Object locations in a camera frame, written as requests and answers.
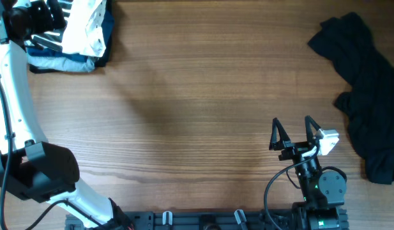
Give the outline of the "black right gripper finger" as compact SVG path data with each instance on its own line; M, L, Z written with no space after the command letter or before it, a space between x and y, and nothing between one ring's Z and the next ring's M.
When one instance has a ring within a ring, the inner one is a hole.
M271 139L269 150L284 150L291 146L291 140L278 118L272 121Z
M311 116L306 116L305 117L305 128L306 128L306 136L307 136L307 142L314 143L314 133L313 130L316 132L321 128Z

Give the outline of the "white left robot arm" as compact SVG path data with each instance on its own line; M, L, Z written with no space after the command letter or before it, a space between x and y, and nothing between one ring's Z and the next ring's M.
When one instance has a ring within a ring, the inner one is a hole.
M88 229L131 229L121 208L80 177L73 153L48 141L34 112L27 44L42 48L42 33L65 27L57 1L0 1L0 226L12 194L59 206Z

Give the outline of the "white t-shirt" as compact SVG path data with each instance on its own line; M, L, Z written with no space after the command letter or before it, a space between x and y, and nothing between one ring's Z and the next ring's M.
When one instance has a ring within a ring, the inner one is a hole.
M46 48L64 54L101 57L106 50L102 23L107 0L59 0L66 27L33 36Z

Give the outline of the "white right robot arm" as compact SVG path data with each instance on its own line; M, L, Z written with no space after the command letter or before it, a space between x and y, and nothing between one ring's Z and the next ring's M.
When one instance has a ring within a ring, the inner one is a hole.
M291 160L292 165L277 172L264 191L264 214L275 229L281 229L276 215L268 207L268 194L272 184L283 174L294 169L303 200L292 204L290 229L344 229L347 175L333 166L321 167L319 156L326 156L339 141L339 133L325 130L311 116L305 116L306 140L292 142L278 118L271 127L269 149L279 151L280 161Z

